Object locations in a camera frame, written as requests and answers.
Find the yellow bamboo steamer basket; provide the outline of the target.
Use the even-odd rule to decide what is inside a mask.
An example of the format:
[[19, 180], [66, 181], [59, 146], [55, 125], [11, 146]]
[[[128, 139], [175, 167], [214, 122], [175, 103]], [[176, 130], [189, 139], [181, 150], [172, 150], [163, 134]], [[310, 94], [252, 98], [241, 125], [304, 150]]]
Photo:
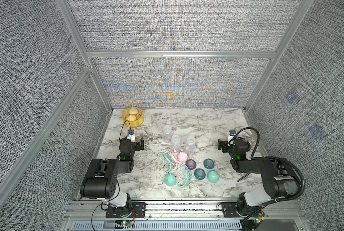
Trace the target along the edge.
[[137, 128], [144, 123], [144, 113], [138, 107], [127, 108], [122, 113], [122, 119], [126, 122], [125, 126]]

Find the teal nipple collar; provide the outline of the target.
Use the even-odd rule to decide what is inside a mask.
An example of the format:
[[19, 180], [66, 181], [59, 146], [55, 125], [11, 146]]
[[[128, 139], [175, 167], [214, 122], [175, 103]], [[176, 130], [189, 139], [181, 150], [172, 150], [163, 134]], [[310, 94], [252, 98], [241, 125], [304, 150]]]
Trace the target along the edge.
[[215, 167], [214, 161], [210, 158], [205, 159], [203, 165], [206, 169], [214, 169]]
[[194, 176], [197, 180], [203, 180], [206, 177], [206, 173], [203, 169], [201, 168], [197, 168], [194, 171]]

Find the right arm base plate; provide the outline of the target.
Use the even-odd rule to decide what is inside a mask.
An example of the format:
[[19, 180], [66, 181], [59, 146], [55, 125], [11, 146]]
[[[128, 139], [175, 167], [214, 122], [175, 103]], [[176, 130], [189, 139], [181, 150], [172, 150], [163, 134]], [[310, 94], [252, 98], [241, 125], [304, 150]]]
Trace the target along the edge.
[[219, 203], [217, 209], [223, 213], [225, 218], [246, 218], [253, 216], [263, 209], [263, 207], [249, 207], [239, 212], [236, 202]]

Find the upper steamed bun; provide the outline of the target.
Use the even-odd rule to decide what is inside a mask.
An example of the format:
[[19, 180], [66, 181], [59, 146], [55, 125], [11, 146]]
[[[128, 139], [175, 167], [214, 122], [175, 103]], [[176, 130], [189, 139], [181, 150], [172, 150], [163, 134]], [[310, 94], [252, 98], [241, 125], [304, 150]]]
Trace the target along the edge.
[[138, 113], [139, 113], [139, 110], [136, 107], [131, 107], [131, 108], [128, 109], [128, 114], [129, 115], [137, 115]]

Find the steamed bun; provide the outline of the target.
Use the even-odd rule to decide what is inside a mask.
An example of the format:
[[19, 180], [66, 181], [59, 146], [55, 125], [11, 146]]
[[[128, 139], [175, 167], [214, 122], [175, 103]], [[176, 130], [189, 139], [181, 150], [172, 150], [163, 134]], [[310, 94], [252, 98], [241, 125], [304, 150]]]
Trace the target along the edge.
[[138, 113], [139, 113], [139, 110], [136, 107], [131, 107], [131, 108], [128, 109], [128, 114], [129, 115], [137, 115]]
[[129, 115], [126, 116], [125, 119], [128, 120], [129, 122], [133, 122], [133, 121], [137, 120], [137, 116], [133, 115], [133, 114], [129, 114]]

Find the pink bottle cap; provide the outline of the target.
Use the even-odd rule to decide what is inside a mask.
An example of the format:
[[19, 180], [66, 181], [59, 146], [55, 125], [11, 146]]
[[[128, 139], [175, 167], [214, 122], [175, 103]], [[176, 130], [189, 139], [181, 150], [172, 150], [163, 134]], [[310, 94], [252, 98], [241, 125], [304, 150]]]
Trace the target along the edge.
[[189, 157], [186, 152], [179, 152], [177, 155], [177, 160], [179, 163], [185, 164], [188, 159]]

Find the mint cap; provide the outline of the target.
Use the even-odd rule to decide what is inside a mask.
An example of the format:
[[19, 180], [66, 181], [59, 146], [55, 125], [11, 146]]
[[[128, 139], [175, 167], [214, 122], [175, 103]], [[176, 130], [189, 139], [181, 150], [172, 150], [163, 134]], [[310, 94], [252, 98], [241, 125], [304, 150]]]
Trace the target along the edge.
[[169, 173], [165, 176], [164, 182], [168, 187], [173, 187], [177, 182], [176, 176], [172, 173]]
[[208, 175], [207, 175], [207, 180], [210, 182], [210, 183], [217, 183], [219, 181], [219, 174], [217, 171], [215, 170], [211, 170], [209, 171]]

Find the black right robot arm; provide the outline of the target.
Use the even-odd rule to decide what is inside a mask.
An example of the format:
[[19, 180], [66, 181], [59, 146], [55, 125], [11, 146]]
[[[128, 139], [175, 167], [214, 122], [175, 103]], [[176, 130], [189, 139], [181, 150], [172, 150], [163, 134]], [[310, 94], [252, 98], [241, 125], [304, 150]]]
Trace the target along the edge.
[[305, 191], [305, 179], [299, 168], [285, 158], [247, 158], [251, 147], [244, 138], [229, 141], [218, 140], [218, 150], [228, 153], [232, 168], [238, 173], [259, 174], [262, 184], [243, 192], [236, 202], [236, 211], [241, 217], [249, 217], [264, 207], [299, 198]]

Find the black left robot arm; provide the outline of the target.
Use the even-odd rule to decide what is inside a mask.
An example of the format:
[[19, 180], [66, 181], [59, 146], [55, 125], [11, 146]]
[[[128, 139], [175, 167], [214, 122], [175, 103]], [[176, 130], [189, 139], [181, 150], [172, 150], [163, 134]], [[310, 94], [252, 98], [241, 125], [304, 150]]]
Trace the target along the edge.
[[119, 141], [120, 153], [115, 159], [92, 159], [80, 186], [82, 198], [104, 199], [108, 218], [134, 215], [131, 196], [121, 190], [118, 175], [131, 173], [134, 155], [144, 150], [145, 142], [124, 137]]

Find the purple nipple collar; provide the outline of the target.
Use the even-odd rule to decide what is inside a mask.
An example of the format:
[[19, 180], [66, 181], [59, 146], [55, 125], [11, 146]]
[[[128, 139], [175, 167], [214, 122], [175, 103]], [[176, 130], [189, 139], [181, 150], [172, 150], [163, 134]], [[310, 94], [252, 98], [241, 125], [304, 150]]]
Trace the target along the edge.
[[188, 159], [188, 160], [186, 161], [185, 165], [187, 166], [187, 168], [188, 168], [189, 170], [193, 170], [193, 169], [195, 169], [195, 168], [197, 167], [196, 162], [195, 162], [194, 160], [192, 160], [192, 159]]

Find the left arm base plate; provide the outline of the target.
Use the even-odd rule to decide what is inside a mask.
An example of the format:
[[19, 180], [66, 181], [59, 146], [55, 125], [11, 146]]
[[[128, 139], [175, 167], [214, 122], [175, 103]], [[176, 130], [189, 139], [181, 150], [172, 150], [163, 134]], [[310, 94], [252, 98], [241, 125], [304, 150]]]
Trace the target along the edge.
[[124, 207], [110, 206], [106, 211], [106, 218], [144, 218], [146, 212], [146, 203], [131, 202]]

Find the clear bottle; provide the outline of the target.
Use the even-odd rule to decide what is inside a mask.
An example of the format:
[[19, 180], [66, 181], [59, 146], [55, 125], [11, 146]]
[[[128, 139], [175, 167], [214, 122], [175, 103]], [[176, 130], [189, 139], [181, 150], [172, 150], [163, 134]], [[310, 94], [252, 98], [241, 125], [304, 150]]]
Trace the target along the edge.
[[187, 138], [184, 150], [188, 155], [191, 155], [196, 151], [196, 140], [193, 136]]
[[171, 138], [173, 136], [173, 130], [172, 127], [170, 125], [166, 125], [163, 128], [163, 132], [162, 132], [162, 141], [164, 143], [170, 143], [171, 142]]
[[175, 134], [171, 137], [170, 148], [173, 153], [179, 153], [181, 151], [182, 145], [179, 135]]

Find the lower steamed bun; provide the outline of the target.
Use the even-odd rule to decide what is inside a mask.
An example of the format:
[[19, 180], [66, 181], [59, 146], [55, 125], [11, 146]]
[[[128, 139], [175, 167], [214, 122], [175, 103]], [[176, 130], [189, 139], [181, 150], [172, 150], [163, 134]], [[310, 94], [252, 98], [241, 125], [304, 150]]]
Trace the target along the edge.
[[133, 115], [133, 114], [129, 114], [129, 115], [126, 116], [125, 119], [128, 120], [129, 122], [133, 122], [133, 121], [137, 120], [137, 116]]

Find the aluminium front rail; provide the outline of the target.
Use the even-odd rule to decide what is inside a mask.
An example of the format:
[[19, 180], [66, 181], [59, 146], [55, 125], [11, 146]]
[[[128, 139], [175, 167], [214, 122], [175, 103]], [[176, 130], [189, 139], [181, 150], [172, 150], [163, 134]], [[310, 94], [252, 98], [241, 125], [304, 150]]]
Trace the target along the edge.
[[219, 203], [233, 198], [138, 199], [146, 203], [144, 218], [106, 218], [106, 207], [98, 200], [69, 203], [61, 231], [242, 231], [254, 223], [258, 231], [309, 231], [310, 225], [296, 202], [272, 204], [260, 218], [225, 218]]

